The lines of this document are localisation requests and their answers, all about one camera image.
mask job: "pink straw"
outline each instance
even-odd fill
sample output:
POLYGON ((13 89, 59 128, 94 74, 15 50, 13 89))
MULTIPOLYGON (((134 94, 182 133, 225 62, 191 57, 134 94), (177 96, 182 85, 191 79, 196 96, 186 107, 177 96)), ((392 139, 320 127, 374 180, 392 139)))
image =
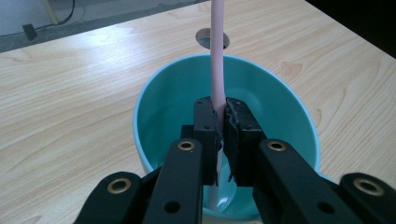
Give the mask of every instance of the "pink straw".
MULTIPOLYGON (((210 59, 212 72, 212 106, 218 116, 219 128, 222 132, 224 124, 224 61, 223 61, 223 16, 224 0, 212 0, 210 29, 210 59)), ((220 177, 222 149, 218 152, 218 179, 220 177)), ((209 187, 207 207, 216 211, 219 200, 219 187, 209 187)))

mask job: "teal bowl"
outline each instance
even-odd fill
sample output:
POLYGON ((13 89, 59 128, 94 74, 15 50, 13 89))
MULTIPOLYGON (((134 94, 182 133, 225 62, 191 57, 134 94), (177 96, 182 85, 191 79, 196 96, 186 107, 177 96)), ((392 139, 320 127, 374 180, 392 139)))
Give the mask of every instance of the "teal bowl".
MULTIPOLYGON (((224 85, 228 97, 244 101, 270 138, 291 143, 317 172, 320 150, 314 123, 301 100, 267 69, 235 56, 224 56, 224 85)), ((134 107, 134 141, 147 173, 163 164, 181 125, 192 124, 193 102, 210 96, 210 56, 192 55, 157 71, 140 92, 134 107)), ((227 160, 222 160, 218 211, 206 208, 204 219, 260 220, 252 188, 238 188, 227 160)))

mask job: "wood grain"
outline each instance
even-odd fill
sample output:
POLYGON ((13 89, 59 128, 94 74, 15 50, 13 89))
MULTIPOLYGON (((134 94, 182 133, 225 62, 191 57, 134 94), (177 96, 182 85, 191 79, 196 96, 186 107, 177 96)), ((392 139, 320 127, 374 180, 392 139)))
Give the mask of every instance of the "wood grain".
MULTIPOLYGON (((321 171, 396 188, 396 61, 303 0, 228 0, 226 53, 285 80, 309 110, 321 171)), ((137 94, 160 67, 208 52, 210 3, 0 54, 0 223, 72 223, 96 184, 144 175, 137 94)))

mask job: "wooden table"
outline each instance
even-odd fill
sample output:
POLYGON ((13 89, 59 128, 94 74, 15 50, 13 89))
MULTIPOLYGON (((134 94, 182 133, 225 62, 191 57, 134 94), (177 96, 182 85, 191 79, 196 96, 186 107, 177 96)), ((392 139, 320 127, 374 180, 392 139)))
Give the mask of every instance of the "wooden table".
MULTIPOLYGON (((225 53, 285 80, 308 108, 321 172, 396 188, 396 61, 303 0, 227 0, 225 53)), ((161 66, 208 52, 210 3, 0 54, 0 223, 71 223, 96 184, 144 175, 137 94, 161 66)))

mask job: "floor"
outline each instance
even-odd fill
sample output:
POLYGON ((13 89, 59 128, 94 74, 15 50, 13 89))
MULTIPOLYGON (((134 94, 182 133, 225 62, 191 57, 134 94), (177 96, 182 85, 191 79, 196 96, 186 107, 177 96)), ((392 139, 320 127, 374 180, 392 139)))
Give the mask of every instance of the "floor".
MULTIPOLYGON (((74 0, 49 0, 58 21, 70 14, 74 0)), ((51 25, 44 0, 1 0, 0 52, 74 35, 207 0, 75 0, 73 16, 61 26, 51 25), (36 37, 22 29, 32 24, 36 37)), ((306 0, 351 31, 396 58, 394 0, 306 0)))

